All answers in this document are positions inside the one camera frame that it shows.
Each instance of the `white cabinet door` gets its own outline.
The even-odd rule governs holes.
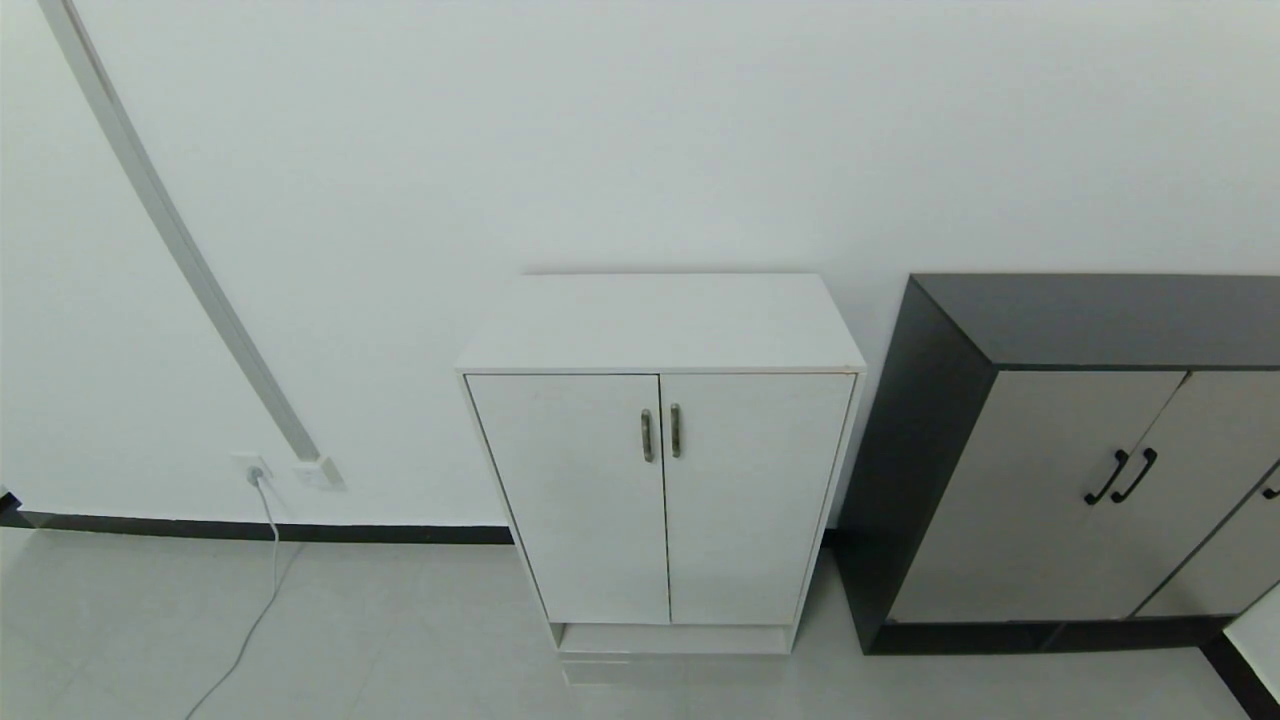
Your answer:
[[[467,375],[467,387],[548,619],[669,624],[657,375]]]
[[[795,619],[852,387],[837,374],[662,377],[672,623]]]

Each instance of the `floor tile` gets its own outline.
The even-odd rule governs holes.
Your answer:
[[[10,538],[6,720],[182,717],[270,594],[265,542]],[[865,657],[826,556],[794,655],[750,659],[564,661],[511,546],[285,543],[280,565],[275,606],[197,719],[1244,720],[1196,650]]]
[[[5,568],[0,624],[79,667],[141,607],[154,538],[37,532]]]
[[[0,717],[40,717],[76,669],[15,632],[0,637]]]
[[[147,717],[110,689],[77,676],[40,720],[137,720]]]
[[[296,543],[280,547],[287,582],[300,551]],[[151,561],[156,580],[140,612],[95,651],[83,671],[116,688],[146,716],[182,717],[230,666],[269,600],[270,544],[172,539],[156,547]]]
[[[419,553],[417,546],[303,547],[239,669],[205,703],[205,716],[347,717],[406,609]],[[233,644],[247,629],[238,626]],[[233,657],[229,647],[225,661]]]

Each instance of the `wall outlet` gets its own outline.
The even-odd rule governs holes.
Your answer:
[[[338,466],[328,455],[321,455],[319,460],[297,462],[293,465],[293,474],[302,484],[312,489],[329,492],[346,492],[347,483],[342,482]]]
[[[253,468],[262,469],[262,479],[271,479],[271,469],[266,466],[266,460],[256,452],[232,452],[232,462],[236,464],[236,469],[239,470],[237,478],[242,483],[248,482],[248,471]]]

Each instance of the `metal handle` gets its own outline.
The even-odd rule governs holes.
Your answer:
[[[1111,489],[1111,483],[1116,482],[1116,478],[1119,478],[1120,473],[1124,471],[1124,466],[1129,464],[1129,454],[1123,450],[1117,450],[1116,462],[1119,464],[1116,465],[1115,471],[1111,473],[1111,477],[1107,478],[1107,484],[1102,486],[1102,489],[1098,491],[1098,495],[1093,495],[1092,492],[1085,495],[1084,502],[1088,502],[1089,505],[1097,505],[1098,501],[1101,501],[1103,497],[1107,496],[1107,491]]]
[[[1147,464],[1142,466],[1142,471],[1138,473],[1138,477],[1133,480],[1133,484],[1129,486],[1129,489],[1111,493],[1111,502],[1124,502],[1125,500],[1129,500],[1133,491],[1138,489],[1138,483],[1140,483],[1142,479],[1147,477],[1147,473],[1149,473],[1156,465],[1156,457],[1158,457],[1158,455],[1153,448],[1148,447],[1147,450],[1143,450],[1142,456],[1147,459]]]
[[[671,404],[671,456],[680,457],[680,405]]]
[[[640,447],[644,450],[644,461],[653,462],[653,419],[649,411],[640,413]]]

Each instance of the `white cable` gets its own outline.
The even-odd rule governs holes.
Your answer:
[[[262,500],[262,510],[266,511],[266,523],[271,525],[271,534],[275,536],[275,541],[271,542],[271,598],[266,601],[266,606],[262,607],[262,611],[257,614],[257,620],[253,620],[253,624],[250,626],[248,633],[244,635],[244,642],[241,643],[241,651],[236,653],[236,662],[232,662],[232,666],[227,669],[227,673],[223,673],[223,676],[219,678],[216,683],[214,683],[214,687],[209,688],[209,692],[206,692],[198,701],[196,701],[196,705],[191,708],[189,712],[187,712],[184,720],[191,720],[192,715],[195,715],[196,711],[200,710],[200,706],[204,705],[206,700],[209,700],[209,696],[214,694],[214,691],[221,687],[221,684],[227,682],[227,678],[230,678],[232,673],[236,671],[236,667],[239,666],[239,661],[244,657],[244,648],[248,647],[248,639],[253,637],[253,630],[257,629],[257,624],[262,621],[262,618],[266,616],[266,611],[271,609],[271,603],[275,602],[275,596],[280,593],[280,585],[284,582],[284,578],[276,579],[275,577],[276,574],[275,556],[276,552],[280,550],[280,530],[275,527],[275,520],[271,519],[271,507],[268,506],[266,495],[262,493],[261,479],[262,479],[262,470],[259,468],[251,468],[248,471],[248,482],[251,486],[253,486],[255,489],[257,489],[257,496]]]

